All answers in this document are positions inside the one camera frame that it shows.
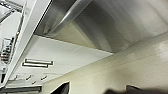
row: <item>range hood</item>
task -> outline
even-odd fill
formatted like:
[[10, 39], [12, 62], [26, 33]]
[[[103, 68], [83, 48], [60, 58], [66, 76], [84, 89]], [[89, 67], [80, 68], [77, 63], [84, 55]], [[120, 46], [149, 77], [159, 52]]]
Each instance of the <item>range hood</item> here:
[[34, 34], [119, 52], [168, 31], [166, 0], [52, 0]]

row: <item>wall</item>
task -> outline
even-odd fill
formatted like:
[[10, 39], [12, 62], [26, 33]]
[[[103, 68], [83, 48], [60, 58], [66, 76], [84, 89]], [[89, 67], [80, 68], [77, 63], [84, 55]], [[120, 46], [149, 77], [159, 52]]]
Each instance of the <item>wall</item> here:
[[70, 81], [69, 94], [123, 91], [128, 84], [168, 90], [167, 78], [168, 32], [51, 80], [43, 85], [41, 94], [50, 94], [67, 81]]

